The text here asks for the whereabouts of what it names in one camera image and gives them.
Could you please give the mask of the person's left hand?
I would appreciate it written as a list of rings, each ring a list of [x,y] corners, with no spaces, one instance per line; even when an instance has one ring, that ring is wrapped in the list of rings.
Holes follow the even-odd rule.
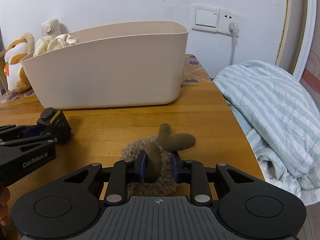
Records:
[[[9,215],[9,200],[9,189],[7,187],[1,187],[1,239],[20,239]]]

